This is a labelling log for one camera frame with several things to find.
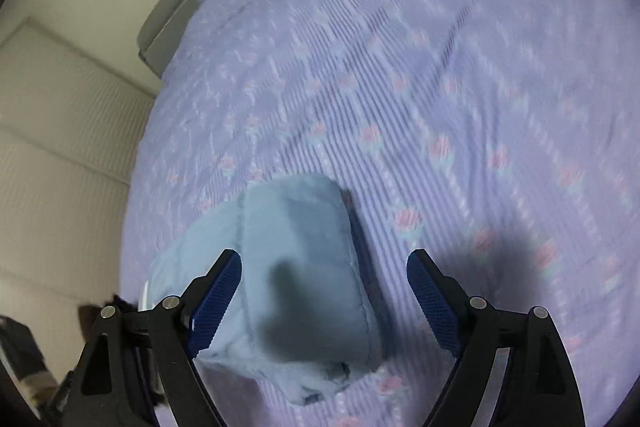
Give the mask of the light blue padded pants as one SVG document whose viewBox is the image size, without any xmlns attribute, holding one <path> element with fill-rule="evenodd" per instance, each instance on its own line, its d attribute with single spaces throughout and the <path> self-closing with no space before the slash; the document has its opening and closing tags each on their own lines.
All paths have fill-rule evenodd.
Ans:
<svg viewBox="0 0 640 427">
<path fill-rule="evenodd" d="M 180 295 L 226 249 L 242 280 L 206 369 L 275 385 L 289 403 L 330 399 L 378 369 L 383 343 L 336 182 L 317 173 L 256 184 L 198 218 L 152 263 L 142 306 Z"/>
</svg>

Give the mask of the white louvered wardrobe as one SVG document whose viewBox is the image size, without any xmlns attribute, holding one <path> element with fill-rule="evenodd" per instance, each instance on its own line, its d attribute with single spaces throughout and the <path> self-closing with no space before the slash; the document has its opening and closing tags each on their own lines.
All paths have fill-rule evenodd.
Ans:
<svg viewBox="0 0 640 427">
<path fill-rule="evenodd" d="M 1 311 L 63 377 L 81 303 L 119 285 L 137 147 L 154 98 L 32 20 L 1 41 Z"/>
</svg>

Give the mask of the purple floral bed cover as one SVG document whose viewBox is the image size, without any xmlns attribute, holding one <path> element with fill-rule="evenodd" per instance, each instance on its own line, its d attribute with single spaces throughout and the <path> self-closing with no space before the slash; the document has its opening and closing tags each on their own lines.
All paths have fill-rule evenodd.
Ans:
<svg viewBox="0 0 640 427">
<path fill-rule="evenodd" d="M 138 148 L 120 286 L 247 188 L 346 188 L 390 356 L 333 399 L 209 374 L 231 426 L 416 426 L 452 360 L 422 248 L 496 307 L 546 307 L 586 422 L 639 375 L 639 0 L 198 0 Z"/>
</svg>

